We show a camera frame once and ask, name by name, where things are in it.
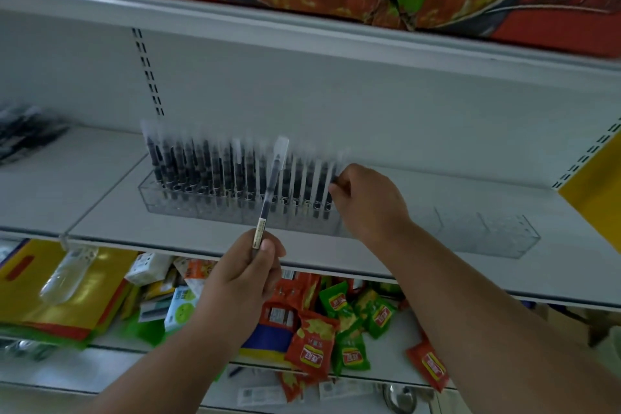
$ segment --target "white metal shelf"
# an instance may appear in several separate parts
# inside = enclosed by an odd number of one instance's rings
[[[0,0],[0,9],[584,92],[621,85],[616,61],[217,3]]]
[[[90,348],[82,352],[59,350],[43,362],[6,357],[0,361],[0,383],[97,394],[127,371],[141,356],[136,353]],[[240,388],[278,385],[273,372],[252,374],[251,371],[243,371],[233,378],[229,378],[227,372],[219,381],[213,383],[201,405],[267,414],[314,414],[320,410],[325,414],[390,413],[380,393],[320,402],[317,387],[306,390],[303,403],[297,401],[287,405],[237,407],[237,393]],[[429,414],[428,405],[419,403],[415,414]]]
[[[145,155],[139,135],[74,127],[0,167],[0,231],[58,238]]]
[[[70,241],[217,258],[247,226],[148,213],[138,185],[150,172],[144,159],[70,232]],[[541,240],[520,259],[459,255],[515,295],[621,307],[621,259],[555,191],[440,175],[378,169],[410,207],[438,206],[491,215],[524,214]],[[360,242],[342,237],[270,230],[288,251],[283,265],[319,273],[392,279]]]
[[[121,349],[146,353],[151,346],[135,338],[119,335],[120,323],[113,324],[110,329],[92,342],[93,347]],[[412,386],[429,386],[420,376],[405,355],[405,350],[420,342],[420,332],[414,313],[411,310],[400,311],[394,316],[391,327],[380,339],[374,340],[369,334],[363,335],[366,353],[371,362],[371,370],[366,372],[344,370],[342,377],[361,379],[381,383],[401,383]],[[289,363],[261,361],[251,357],[238,356],[232,363],[270,369],[291,371]]]

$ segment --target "plastic bottle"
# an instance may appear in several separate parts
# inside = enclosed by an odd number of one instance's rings
[[[59,305],[71,298],[98,253],[98,247],[90,246],[69,251],[41,289],[39,297],[49,305]]]

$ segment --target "pen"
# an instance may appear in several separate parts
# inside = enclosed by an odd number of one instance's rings
[[[272,161],[271,172],[269,173],[265,199],[261,204],[261,214],[259,216],[259,222],[256,224],[255,238],[252,241],[252,259],[254,259],[259,252],[259,247],[263,240],[263,231],[265,230],[265,223],[268,219],[269,207],[271,206],[272,197],[274,196],[274,190],[278,184],[278,175],[280,171],[283,170],[284,162],[287,157],[287,149],[289,149],[289,139],[284,136],[278,136],[274,144],[274,160]]]

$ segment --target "barcode label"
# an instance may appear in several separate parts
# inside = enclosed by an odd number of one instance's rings
[[[284,324],[284,317],[286,316],[287,311],[283,308],[272,308],[269,312],[269,322]]]
[[[280,386],[262,386],[242,388],[237,392],[237,406],[263,406],[270,404],[286,404],[287,398]]]
[[[319,384],[319,399],[337,399],[364,396],[375,392],[375,383],[339,379],[335,383],[326,381]]]

